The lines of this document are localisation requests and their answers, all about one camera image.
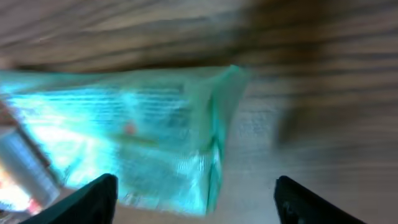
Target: teal package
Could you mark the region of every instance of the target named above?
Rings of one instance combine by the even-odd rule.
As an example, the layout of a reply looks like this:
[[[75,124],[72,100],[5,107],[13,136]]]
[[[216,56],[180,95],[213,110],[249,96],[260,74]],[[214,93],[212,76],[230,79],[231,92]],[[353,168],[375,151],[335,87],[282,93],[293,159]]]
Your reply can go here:
[[[0,94],[67,187],[110,173],[125,205],[204,216],[216,207],[228,126],[248,80],[237,66],[1,71]]]

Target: plastic wrapper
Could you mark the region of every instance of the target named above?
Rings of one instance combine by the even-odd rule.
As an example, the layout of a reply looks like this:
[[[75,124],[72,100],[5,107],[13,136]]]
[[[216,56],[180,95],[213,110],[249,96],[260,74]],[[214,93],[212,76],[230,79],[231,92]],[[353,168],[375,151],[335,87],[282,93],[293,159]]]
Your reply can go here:
[[[5,104],[67,187],[119,177],[126,205],[202,216],[215,209],[238,67],[122,73],[0,73]]]

